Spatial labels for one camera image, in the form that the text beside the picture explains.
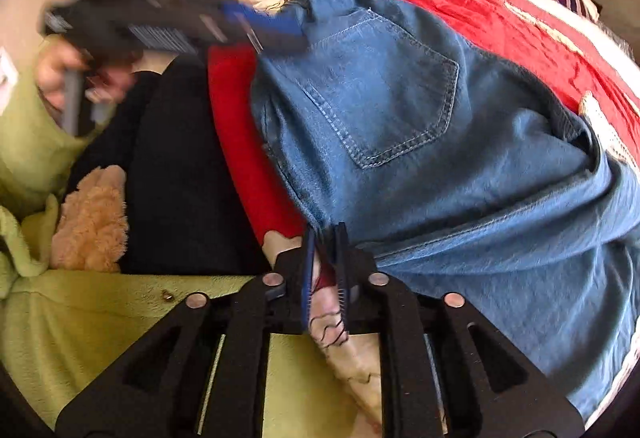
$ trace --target black pants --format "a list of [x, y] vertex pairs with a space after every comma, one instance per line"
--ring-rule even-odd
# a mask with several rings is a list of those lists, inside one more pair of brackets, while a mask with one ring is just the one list
[[213, 125], [206, 66], [181, 57], [163, 75], [137, 76], [73, 166], [67, 193], [98, 166], [126, 171], [126, 274], [267, 271]]

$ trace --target green fleece fabric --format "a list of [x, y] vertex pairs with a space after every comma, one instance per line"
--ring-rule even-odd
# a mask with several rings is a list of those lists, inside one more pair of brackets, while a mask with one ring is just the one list
[[[0, 114], [0, 360], [51, 427], [177, 302], [248, 280], [47, 270], [55, 195], [86, 143], [58, 129], [24, 75]], [[310, 338], [273, 336], [264, 414], [267, 438], [347, 438], [356, 406]]]

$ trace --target fluffy orange fabric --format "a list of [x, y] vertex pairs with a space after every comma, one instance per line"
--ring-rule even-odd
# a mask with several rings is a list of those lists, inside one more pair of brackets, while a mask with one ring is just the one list
[[64, 270], [119, 272], [127, 244], [126, 174], [117, 165], [96, 168], [66, 197], [51, 241], [50, 265]]

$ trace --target screw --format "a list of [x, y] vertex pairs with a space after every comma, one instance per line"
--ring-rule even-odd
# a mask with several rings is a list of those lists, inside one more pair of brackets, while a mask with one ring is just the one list
[[375, 286], [384, 286], [389, 283], [389, 276], [382, 272], [374, 272], [369, 276], [369, 282]]
[[451, 306], [452, 308], [460, 308], [464, 306], [465, 298], [459, 293], [451, 292], [444, 296], [444, 302], [447, 306]]
[[262, 282], [267, 286], [280, 286], [284, 283], [284, 277], [277, 272], [269, 272], [262, 277]]
[[205, 304], [207, 304], [207, 296], [203, 293], [192, 293], [187, 297], [187, 306], [189, 308], [202, 308]]

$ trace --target human hand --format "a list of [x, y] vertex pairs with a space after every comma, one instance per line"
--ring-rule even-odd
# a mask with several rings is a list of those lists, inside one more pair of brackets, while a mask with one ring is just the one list
[[[105, 65], [89, 78], [93, 89], [88, 97], [93, 102], [121, 102], [134, 83], [132, 62]], [[88, 62], [82, 52], [66, 40], [59, 38], [45, 48], [35, 71], [36, 85], [52, 116], [65, 107], [65, 71], [85, 71]]]

